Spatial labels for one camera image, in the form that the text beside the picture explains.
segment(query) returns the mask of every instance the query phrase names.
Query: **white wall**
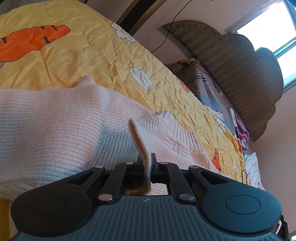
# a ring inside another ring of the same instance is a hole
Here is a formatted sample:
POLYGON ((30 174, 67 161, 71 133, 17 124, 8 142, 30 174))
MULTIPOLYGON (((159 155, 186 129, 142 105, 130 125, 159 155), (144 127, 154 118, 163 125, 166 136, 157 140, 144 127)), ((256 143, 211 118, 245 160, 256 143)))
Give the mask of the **white wall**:
MULTIPOLYGON (((135 34, 135 39, 149 51, 165 39, 157 28, 170 23, 189 0, 167 0, 135 34)), ((88 5, 103 16, 116 22, 132 0, 89 0, 88 5)), ((202 21, 224 34, 224 30, 249 12, 255 11, 268 0, 193 0, 175 21, 192 19, 202 21)), ((180 50, 180 45, 168 39, 154 55, 165 65, 171 65, 192 54, 180 50)))
POLYGON ((276 105, 264 134, 251 143, 257 153, 262 185, 282 204, 289 231, 296 230, 296 87, 276 105))
POLYGON ((5 0, 0 4, 0 15, 10 11, 12 0, 5 0))

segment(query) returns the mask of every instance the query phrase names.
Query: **orange carrot print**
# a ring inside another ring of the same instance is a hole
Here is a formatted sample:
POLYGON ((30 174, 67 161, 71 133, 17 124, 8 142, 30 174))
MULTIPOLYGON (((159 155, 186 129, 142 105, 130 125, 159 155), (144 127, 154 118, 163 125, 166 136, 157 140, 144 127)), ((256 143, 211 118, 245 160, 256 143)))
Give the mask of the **orange carrot print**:
POLYGON ((179 81, 179 83, 181 84, 182 88, 188 93, 189 92, 189 89, 188 87, 181 81, 177 78, 177 80, 179 81))
POLYGON ((236 139, 237 145, 239 146, 239 152, 242 153, 242 145, 239 139, 236 139))
POLYGON ((16 61, 32 50, 39 51, 69 32, 65 25, 47 25, 24 28, 0 38, 0 68, 5 62, 16 61))
POLYGON ((217 151, 217 149, 215 149, 215 154, 214 154, 212 163, 214 164, 216 169, 219 170, 219 172, 222 172, 220 161, 219 161, 219 152, 217 151))

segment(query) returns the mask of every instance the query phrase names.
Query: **cartoon animal print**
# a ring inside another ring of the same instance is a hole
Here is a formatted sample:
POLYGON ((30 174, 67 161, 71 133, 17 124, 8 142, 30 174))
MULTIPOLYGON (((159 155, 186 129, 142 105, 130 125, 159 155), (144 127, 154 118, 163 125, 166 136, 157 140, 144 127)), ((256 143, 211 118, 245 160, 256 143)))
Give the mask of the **cartoon animal print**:
POLYGON ((220 161, 219 161, 219 152, 217 151, 217 149, 215 149, 215 154, 214 154, 212 163, 214 164, 214 166, 219 172, 222 172, 220 161))
POLYGON ((177 80, 179 81, 179 83, 181 84, 182 88, 188 93, 189 92, 189 89, 188 87, 180 80, 177 78, 177 80))
POLYGON ((146 90, 152 90, 152 81, 149 76, 139 68, 130 68, 133 78, 146 90))
POLYGON ((226 134, 227 132, 226 125, 219 118, 216 118, 216 125, 219 127, 219 131, 222 134, 226 134))
POLYGON ((120 27, 119 25, 117 25, 116 23, 112 23, 111 27, 115 29, 115 33, 118 35, 118 37, 120 37, 121 39, 127 39, 129 42, 134 43, 135 39, 126 31, 124 31, 124 29, 122 27, 120 27))
POLYGON ((32 50, 39 51, 69 32, 65 25, 47 25, 24 28, 0 38, 0 68, 5 62, 16 61, 32 50))
POLYGON ((239 139, 235 139, 236 142, 237 142, 237 145, 239 146, 239 152, 242 153, 242 145, 240 143, 240 140, 239 139))

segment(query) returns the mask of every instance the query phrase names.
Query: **headboard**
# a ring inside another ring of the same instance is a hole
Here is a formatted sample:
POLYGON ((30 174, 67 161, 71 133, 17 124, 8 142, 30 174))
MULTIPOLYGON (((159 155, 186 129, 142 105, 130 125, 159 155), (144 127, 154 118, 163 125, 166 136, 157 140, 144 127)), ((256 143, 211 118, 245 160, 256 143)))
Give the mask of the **headboard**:
POLYGON ((245 36, 221 35, 199 21, 174 22, 170 31, 203 62, 256 141, 283 94, 283 77, 274 54, 267 48, 254 51, 245 36))

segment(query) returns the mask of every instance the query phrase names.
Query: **yellow comforter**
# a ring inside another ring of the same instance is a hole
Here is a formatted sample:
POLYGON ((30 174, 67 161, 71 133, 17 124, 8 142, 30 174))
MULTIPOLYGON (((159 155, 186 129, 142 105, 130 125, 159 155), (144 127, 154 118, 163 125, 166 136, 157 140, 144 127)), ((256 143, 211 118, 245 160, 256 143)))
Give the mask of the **yellow comforter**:
MULTIPOLYGON (((209 158, 241 181, 244 159, 223 123, 149 51, 118 25, 83 3, 53 0, 0 16, 0 88, 69 88, 83 75, 154 113, 169 110, 196 131, 209 158)), ((0 239, 8 239, 6 201, 0 239)))

